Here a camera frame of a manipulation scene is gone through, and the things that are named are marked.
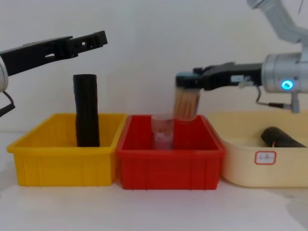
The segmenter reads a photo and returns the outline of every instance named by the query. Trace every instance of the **clear plastic cup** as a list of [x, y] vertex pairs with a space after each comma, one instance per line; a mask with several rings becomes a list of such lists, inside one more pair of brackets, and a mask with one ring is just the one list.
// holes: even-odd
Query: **clear plastic cup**
[[174, 119], [172, 115], [153, 115], [151, 118], [153, 148], [156, 150], [173, 149]]

